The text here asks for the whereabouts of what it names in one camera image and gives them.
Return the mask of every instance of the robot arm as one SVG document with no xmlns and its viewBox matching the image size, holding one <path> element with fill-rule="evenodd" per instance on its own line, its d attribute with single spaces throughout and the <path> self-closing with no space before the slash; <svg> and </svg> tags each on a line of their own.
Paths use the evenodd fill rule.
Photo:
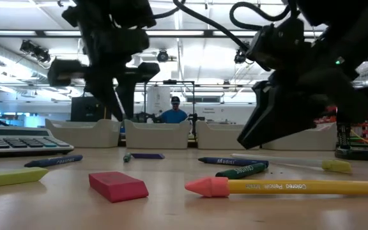
<svg viewBox="0 0 368 230">
<path fill-rule="evenodd" d="M 135 85 L 149 81 L 160 69 L 155 63 L 142 63 L 138 68 L 125 65 L 132 54 L 149 47 L 143 28 L 154 26 L 155 19 L 170 16 L 177 9 L 153 15 L 148 0 L 75 2 L 77 6 L 67 9 L 63 18 L 79 27 L 90 66 L 55 60 L 48 78 L 55 84 L 69 84 L 70 77 L 82 76 L 86 91 L 110 108 L 118 120 L 123 117 L 121 108 L 130 119 Z M 269 16 L 250 3 L 236 3 L 230 12 L 231 21 L 243 29 L 258 31 L 250 45 L 220 24 L 187 8 L 184 1 L 173 0 L 173 3 L 228 35 L 246 52 L 247 59 L 264 70 L 274 70 L 268 81 L 259 82 L 253 88 L 257 107 L 238 138 L 245 148 L 312 128 L 314 119 L 330 104 L 338 106 L 348 122 L 366 118 L 368 96 L 356 91 L 351 81 L 358 76 L 355 69 L 368 59 L 368 1 L 289 0 L 285 11 L 277 16 Z M 281 20 L 289 12 L 291 16 L 277 27 L 256 26 L 236 21 L 233 13 L 237 7 L 250 8 L 270 21 Z M 304 39 L 300 13 L 312 26 L 328 26 L 314 43 Z M 113 78 L 118 80 L 119 100 L 113 90 Z"/>
</svg>

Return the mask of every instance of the blue crayon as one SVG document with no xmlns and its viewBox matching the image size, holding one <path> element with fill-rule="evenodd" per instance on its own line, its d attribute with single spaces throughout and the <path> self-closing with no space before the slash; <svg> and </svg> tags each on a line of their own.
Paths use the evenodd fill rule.
<svg viewBox="0 0 368 230">
<path fill-rule="evenodd" d="M 165 156 L 159 153 L 131 153 L 135 159 L 164 159 Z"/>
<path fill-rule="evenodd" d="M 66 157 L 55 157 L 42 160 L 33 160 L 24 165 L 24 167 L 47 167 L 57 164 L 65 164 L 69 162 L 75 162 L 82 160 L 82 155 L 71 155 Z"/>
<path fill-rule="evenodd" d="M 257 163 L 262 163 L 266 167 L 269 166 L 267 160 L 244 160 L 244 159 L 233 159 L 233 158 L 219 158 L 219 157 L 202 157 L 198 158 L 199 161 L 207 164 L 225 164 L 225 165 L 236 165 L 236 166 L 247 166 Z"/>
</svg>

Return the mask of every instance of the yellow eraser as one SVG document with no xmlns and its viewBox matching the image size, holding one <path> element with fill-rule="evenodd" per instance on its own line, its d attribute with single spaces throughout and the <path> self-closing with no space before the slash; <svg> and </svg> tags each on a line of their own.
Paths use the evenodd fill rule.
<svg viewBox="0 0 368 230">
<path fill-rule="evenodd" d="M 341 160 L 324 160 L 322 161 L 322 169 L 338 173 L 351 173 L 351 164 Z"/>
<path fill-rule="evenodd" d="M 48 169 L 43 169 L 41 167 L 0 172 L 0 186 L 38 181 L 47 173 Z"/>
</svg>

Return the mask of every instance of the calculator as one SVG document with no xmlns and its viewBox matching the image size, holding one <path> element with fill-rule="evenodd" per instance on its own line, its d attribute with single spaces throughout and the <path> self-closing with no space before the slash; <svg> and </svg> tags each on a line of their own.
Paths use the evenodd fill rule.
<svg viewBox="0 0 368 230">
<path fill-rule="evenodd" d="M 0 157 L 67 154 L 73 149 L 46 128 L 0 126 Z"/>
</svg>

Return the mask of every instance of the green crayon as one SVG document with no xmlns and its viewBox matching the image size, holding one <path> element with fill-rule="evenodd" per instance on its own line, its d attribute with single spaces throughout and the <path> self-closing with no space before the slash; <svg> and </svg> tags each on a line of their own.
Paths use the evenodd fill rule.
<svg viewBox="0 0 368 230">
<path fill-rule="evenodd" d="M 132 159 L 132 154 L 126 153 L 126 155 L 123 157 L 124 162 L 129 162 Z"/>
<path fill-rule="evenodd" d="M 230 180 L 244 178 L 253 174 L 260 173 L 266 169 L 266 166 L 262 163 L 248 165 L 237 169 L 230 169 L 222 172 L 218 172 L 216 177 L 226 177 Z"/>
</svg>

